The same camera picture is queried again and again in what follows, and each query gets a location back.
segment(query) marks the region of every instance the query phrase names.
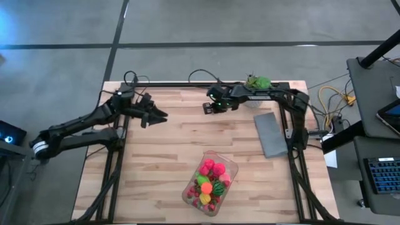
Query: wooden tabletop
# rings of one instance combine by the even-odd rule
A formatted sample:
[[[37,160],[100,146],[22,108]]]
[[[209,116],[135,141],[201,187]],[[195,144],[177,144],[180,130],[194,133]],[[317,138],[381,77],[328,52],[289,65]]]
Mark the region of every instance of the wooden tabletop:
[[[291,88],[307,92],[304,81],[288,81]],[[120,82],[105,82],[113,91]],[[195,87],[149,87],[146,89],[168,122],[140,127],[129,124],[115,211],[115,223],[290,223],[298,222],[287,157],[266,159],[254,124],[254,115],[274,112],[276,102],[263,102],[259,109],[240,106],[237,111],[205,115],[209,102],[205,90]],[[110,97],[103,94],[101,102]],[[311,111],[308,129],[316,127]],[[91,146],[88,154],[100,146]],[[216,151],[239,166],[217,216],[209,217],[183,202],[181,194],[206,151]],[[323,152],[304,152],[311,187],[322,205],[339,217]],[[97,196],[107,151],[92,155],[84,164],[72,218],[78,218]],[[108,195],[104,216],[108,213]],[[302,201],[307,210],[305,195]]]

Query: concrete floor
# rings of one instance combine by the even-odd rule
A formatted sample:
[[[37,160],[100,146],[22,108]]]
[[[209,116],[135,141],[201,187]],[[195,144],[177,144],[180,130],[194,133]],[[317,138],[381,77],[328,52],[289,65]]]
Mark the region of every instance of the concrete floor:
[[[122,5],[123,0],[3,0],[0,45],[111,44]],[[394,33],[399,20],[389,0],[130,0],[120,43],[378,41]],[[120,81],[132,69],[153,81],[181,81],[194,69],[204,68],[226,80],[255,73],[273,80],[306,80],[311,87],[346,74],[347,58],[365,56],[374,48],[355,42],[323,47],[118,49],[110,80]],[[0,119],[27,130],[27,144],[38,131],[94,107],[110,49],[20,49],[0,54],[6,58],[0,66]],[[398,55],[398,48],[387,54]],[[194,79],[210,77],[199,74]],[[348,79],[327,85],[342,90]],[[319,108],[320,87],[309,90],[312,104]],[[323,99],[330,94],[327,91]],[[359,120],[356,105],[342,113],[351,123]],[[85,149],[64,152],[39,167],[37,178],[24,187],[13,224],[69,221],[84,153]],[[361,197],[356,181],[332,180],[332,186],[345,221],[398,224],[398,217],[375,215],[355,205]]]

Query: plastic container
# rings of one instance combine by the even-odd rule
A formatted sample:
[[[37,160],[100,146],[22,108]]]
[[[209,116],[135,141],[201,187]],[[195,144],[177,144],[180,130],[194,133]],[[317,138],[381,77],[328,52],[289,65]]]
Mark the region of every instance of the plastic container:
[[[235,162],[214,151],[204,153],[192,179],[182,192],[183,201],[202,211],[207,216],[216,216],[238,173],[238,169],[238,165]]]

